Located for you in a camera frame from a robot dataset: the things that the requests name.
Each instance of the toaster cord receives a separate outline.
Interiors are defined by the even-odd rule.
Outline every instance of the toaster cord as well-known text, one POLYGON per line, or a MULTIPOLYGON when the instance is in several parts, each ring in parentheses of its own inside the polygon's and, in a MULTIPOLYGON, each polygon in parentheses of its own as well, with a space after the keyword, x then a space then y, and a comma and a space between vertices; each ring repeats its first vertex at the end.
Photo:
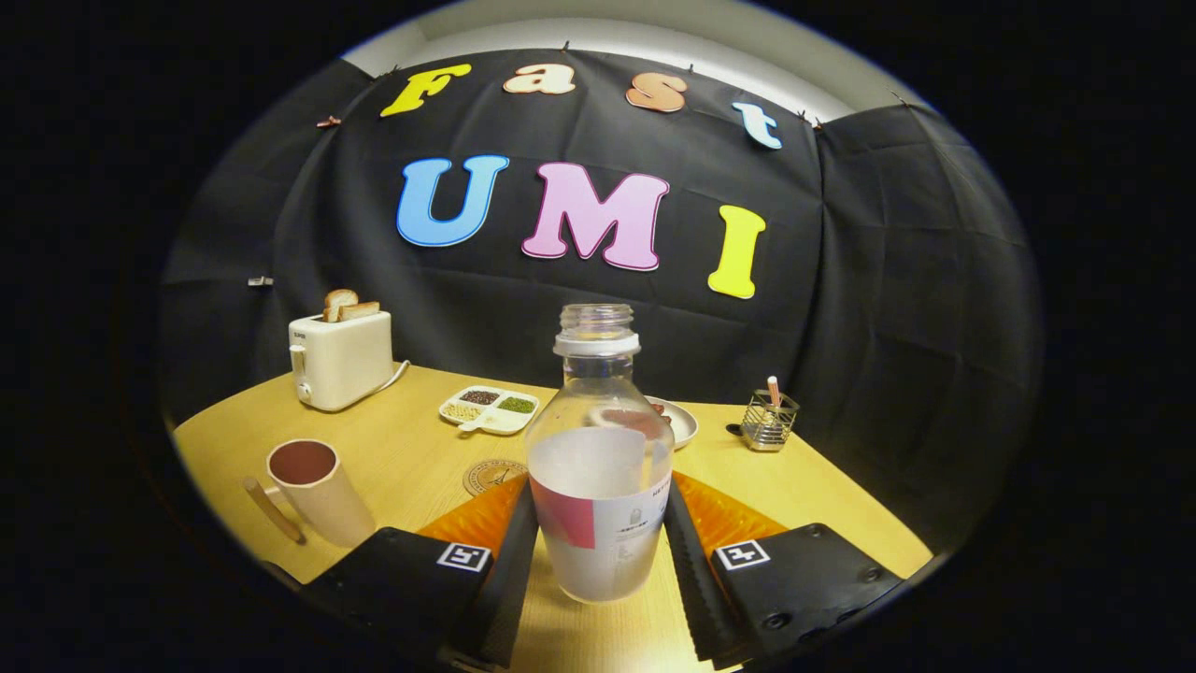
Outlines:
POLYGON ((398 381, 398 378, 402 377, 404 372, 407 372, 407 366, 409 366, 409 365, 411 365, 411 361, 403 361, 403 363, 398 366, 398 371, 395 372, 395 377, 391 377, 390 381, 383 384, 382 386, 379 386, 377 390, 374 390, 370 394, 373 396, 374 393, 382 393, 383 391, 385 391, 386 388, 389 388, 391 384, 398 381))

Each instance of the brown beans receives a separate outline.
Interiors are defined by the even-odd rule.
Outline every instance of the brown beans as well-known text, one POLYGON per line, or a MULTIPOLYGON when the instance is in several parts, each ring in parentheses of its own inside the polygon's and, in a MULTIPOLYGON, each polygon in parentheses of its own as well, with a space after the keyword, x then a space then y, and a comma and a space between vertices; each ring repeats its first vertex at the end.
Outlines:
POLYGON ((460 399, 466 403, 474 403, 475 405, 488 405, 499 399, 499 394, 490 393, 489 391, 469 391, 462 396, 460 399))

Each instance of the letter m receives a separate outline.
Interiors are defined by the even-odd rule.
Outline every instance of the letter m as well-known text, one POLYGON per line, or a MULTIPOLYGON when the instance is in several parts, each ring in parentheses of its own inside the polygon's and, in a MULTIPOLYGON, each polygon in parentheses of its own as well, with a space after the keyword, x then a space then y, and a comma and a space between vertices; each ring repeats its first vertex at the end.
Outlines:
POLYGON ((606 263, 634 270, 660 265, 653 250, 657 209, 669 192, 669 183, 651 175, 631 173, 618 183, 605 201, 594 194, 586 169, 569 163, 549 163, 537 171, 544 178, 544 202, 536 232, 523 241, 523 251, 533 257, 565 256, 568 245, 561 228, 568 221, 578 255, 588 259, 611 228, 615 241, 603 250, 606 263))

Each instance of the seeds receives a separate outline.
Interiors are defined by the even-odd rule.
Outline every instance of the seeds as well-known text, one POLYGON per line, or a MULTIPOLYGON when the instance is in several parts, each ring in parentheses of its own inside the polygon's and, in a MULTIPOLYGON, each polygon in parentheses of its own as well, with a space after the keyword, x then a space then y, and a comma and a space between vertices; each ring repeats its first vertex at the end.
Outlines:
POLYGON ((445 414, 460 421, 474 421, 482 411, 465 405, 448 405, 445 408, 445 414))
POLYGON ((536 409, 536 405, 527 400, 520 400, 519 398, 507 398, 502 400, 499 409, 505 409, 507 411, 514 411, 519 414, 531 414, 531 410, 536 409))
POLYGON ((470 391, 462 396, 460 399, 466 403, 474 403, 475 405, 488 405, 499 399, 499 394, 490 393, 489 391, 470 391))

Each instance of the beige mug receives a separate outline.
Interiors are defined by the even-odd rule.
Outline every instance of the beige mug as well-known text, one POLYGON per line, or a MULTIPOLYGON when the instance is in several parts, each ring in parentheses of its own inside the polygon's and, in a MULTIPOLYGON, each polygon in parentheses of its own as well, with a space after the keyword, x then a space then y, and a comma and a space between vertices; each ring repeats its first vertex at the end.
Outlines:
POLYGON ((254 502, 292 540, 303 543, 303 533, 277 508, 286 501, 303 521, 322 538, 341 547, 355 547, 377 530, 361 496, 353 490, 341 457, 318 440, 291 440, 266 457, 270 489, 246 478, 245 490, 254 502))

